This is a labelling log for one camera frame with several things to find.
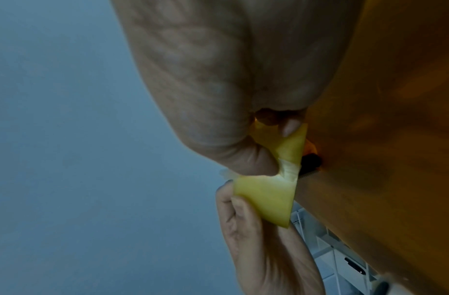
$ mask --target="yellow peel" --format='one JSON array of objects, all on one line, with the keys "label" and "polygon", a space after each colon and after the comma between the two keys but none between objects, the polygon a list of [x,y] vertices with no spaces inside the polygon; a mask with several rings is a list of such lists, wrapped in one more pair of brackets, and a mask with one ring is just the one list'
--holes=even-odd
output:
[{"label": "yellow peel", "polygon": [[279,160],[280,171],[275,176],[239,175],[234,180],[234,194],[245,197],[263,219],[278,226],[289,226],[306,134],[307,124],[284,138],[277,126],[256,121],[250,135]]}]

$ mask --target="hand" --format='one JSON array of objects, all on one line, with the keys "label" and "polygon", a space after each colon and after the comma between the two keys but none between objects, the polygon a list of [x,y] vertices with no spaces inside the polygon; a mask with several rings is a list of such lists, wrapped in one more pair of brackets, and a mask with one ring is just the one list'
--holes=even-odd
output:
[{"label": "hand", "polygon": [[179,139],[245,175],[275,175],[255,117],[287,136],[334,75],[361,0],[112,0]]},{"label": "hand", "polygon": [[262,221],[246,199],[233,196],[232,182],[216,192],[224,240],[246,295],[324,295],[317,265],[291,226]]}]

